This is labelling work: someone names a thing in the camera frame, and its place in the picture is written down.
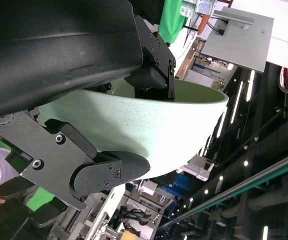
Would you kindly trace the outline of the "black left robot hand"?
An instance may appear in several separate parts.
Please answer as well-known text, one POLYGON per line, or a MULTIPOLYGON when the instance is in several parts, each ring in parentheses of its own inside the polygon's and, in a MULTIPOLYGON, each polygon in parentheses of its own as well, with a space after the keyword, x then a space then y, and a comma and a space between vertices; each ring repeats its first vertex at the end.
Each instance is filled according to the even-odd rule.
POLYGON ((144 175, 134 153, 98 153, 38 107, 125 78, 140 99, 175 99, 173 54, 127 0, 0 0, 0 140, 20 159, 20 188, 37 185, 82 210, 95 192, 144 175))

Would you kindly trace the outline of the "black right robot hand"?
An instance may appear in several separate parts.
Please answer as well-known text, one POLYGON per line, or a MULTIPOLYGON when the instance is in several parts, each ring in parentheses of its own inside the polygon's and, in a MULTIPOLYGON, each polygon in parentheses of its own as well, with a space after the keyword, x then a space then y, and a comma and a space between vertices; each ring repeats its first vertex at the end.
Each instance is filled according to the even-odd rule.
POLYGON ((18 176, 0 185, 0 240, 47 240, 67 205, 54 197, 36 210, 26 204, 37 186, 18 176))

